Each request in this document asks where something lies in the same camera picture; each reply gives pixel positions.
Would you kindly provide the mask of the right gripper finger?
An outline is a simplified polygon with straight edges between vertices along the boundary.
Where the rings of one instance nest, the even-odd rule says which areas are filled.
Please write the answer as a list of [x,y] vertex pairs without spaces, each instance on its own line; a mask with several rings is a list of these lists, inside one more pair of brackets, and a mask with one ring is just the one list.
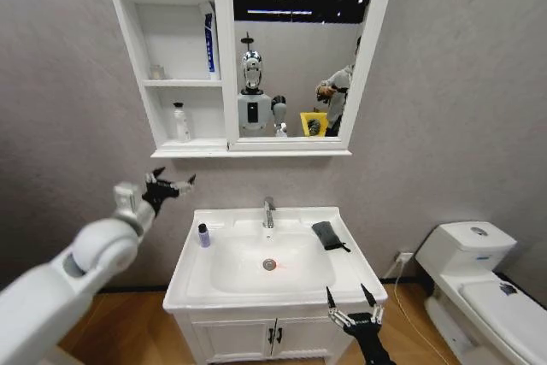
[[372,309],[371,322],[372,323],[382,323],[384,307],[381,304],[378,304],[374,295],[367,289],[367,287],[361,283],[362,292],[368,302],[368,305]]
[[336,305],[329,287],[326,287],[326,298],[328,305],[328,316],[331,321],[341,329],[351,327],[351,318],[343,313]]

